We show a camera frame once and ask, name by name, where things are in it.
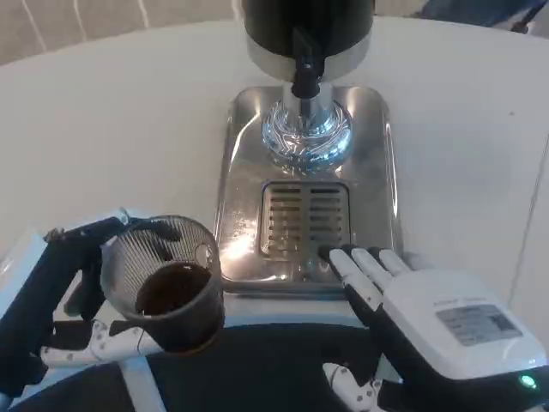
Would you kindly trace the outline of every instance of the white table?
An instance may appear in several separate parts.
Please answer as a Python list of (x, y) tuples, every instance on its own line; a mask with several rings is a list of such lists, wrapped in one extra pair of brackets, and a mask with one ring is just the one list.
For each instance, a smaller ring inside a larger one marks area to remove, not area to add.
[(525, 252), (513, 285), (515, 290), (510, 306), (527, 321), (538, 338), (549, 347), (549, 166), (547, 158), (540, 175), (540, 189), (535, 210), (529, 222)]
[[(377, 18), (373, 32), (364, 63), (337, 83), (389, 102), (406, 250), (471, 270), (511, 300), (549, 132), (549, 42), (396, 18)], [(249, 60), (233, 21), (3, 66), (0, 251), (29, 224), (45, 231), (118, 206), (213, 228), (229, 102), (267, 84), (278, 82)], [(227, 305), (350, 315), (341, 302)]]

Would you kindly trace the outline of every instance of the espresso machine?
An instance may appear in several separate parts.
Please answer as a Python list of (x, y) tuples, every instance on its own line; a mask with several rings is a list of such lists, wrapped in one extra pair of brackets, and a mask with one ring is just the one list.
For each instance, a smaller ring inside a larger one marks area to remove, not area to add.
[(320, 245), (399, 252), (389, 108), (333, 87), (371, 39), (374, 0), (243, 0), (248, 51), (279, 87), (231, 105), (215, 236), (227, 291), (341, 296)]

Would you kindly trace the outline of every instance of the coffee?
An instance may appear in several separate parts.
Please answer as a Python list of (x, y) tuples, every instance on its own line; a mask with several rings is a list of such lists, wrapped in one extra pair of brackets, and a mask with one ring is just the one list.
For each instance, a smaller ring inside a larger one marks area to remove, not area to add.
[(198, 264), (165, 266), (154, 272), (141, 286), (136, 311), (147, 316), (176, 311), (195, 299), (210, 277), (210, 271)]

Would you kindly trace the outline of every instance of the drip tray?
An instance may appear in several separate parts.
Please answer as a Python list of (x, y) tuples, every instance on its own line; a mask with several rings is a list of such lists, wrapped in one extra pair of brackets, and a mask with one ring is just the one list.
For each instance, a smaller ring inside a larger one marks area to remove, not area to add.
[(334, 96), (352, 119), (351, 147), (339, 163), (311, 169), (281, 164), (262, 143), (282, 88), (249, 88), (232, 103), (215, 222), (226, 291), (341, 297), (320, 245), (401, 251), (387, 105), (368, 88)]
[(270, 183), (263, 191), (260, 247), (265, 258), (303, 262), (320, 245), (345, 245), (349, 195), (343, 184)]

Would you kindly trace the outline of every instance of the drip tray grate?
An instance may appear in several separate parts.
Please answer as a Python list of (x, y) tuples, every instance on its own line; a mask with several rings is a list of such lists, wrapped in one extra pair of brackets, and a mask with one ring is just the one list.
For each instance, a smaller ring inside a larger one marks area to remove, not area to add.
[(270, 183), (263, 191), (261, 223), (266, 258), (310, 259), (320, 245), (350, 243), (348, 190), (341, 183)]

